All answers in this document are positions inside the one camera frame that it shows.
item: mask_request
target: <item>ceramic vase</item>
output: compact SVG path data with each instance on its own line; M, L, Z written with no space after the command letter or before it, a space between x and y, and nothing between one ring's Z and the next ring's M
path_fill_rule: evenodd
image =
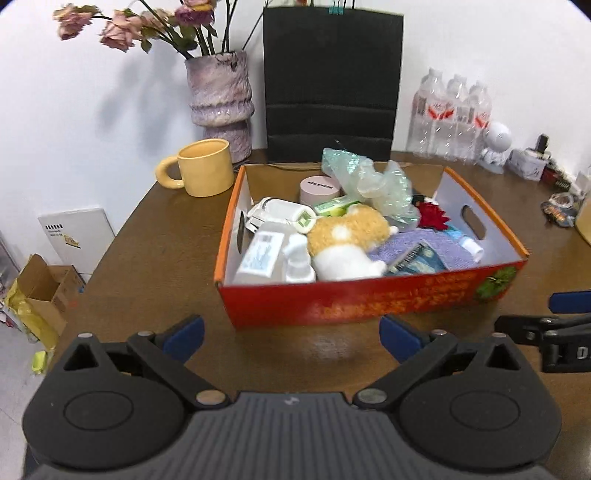
M255 111L246 53L196 57L185 64L193 123L205 127L204 138L230 143L233 164L243 162L252 151L249 118Z

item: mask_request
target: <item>stuffed animal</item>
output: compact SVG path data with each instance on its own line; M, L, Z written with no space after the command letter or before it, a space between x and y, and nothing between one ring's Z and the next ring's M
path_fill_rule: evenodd
M356 204L342 217L320 217L308 233L308 251L319 280L377 278L387 265L366 252L383 244L398 228L375 209Z

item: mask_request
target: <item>white figurine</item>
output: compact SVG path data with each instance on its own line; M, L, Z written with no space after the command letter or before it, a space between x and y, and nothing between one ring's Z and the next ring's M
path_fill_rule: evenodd
M504 152L511 146L511 131L502 123L492 121L484 133L486 147L480 152L478 163L493 172L503 173Z

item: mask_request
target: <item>purple towel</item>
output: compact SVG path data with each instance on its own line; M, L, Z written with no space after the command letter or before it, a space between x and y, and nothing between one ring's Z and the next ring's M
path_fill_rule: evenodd
M381 247L368 253L372 260L384 260L388 265L396 260L419 240L425 240L439 254L450 270L466 270L478 266L470 252L455 243L445 233L429 228L417 228L409 232L397 233L386 240Z

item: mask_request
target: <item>floor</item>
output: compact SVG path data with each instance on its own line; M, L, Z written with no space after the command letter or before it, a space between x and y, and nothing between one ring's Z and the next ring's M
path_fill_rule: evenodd
M43 380L31 371L33 354L43 350L39 342L29 343L14 328L0 323L0 479L18 480L22 475L25 437L22 414Z

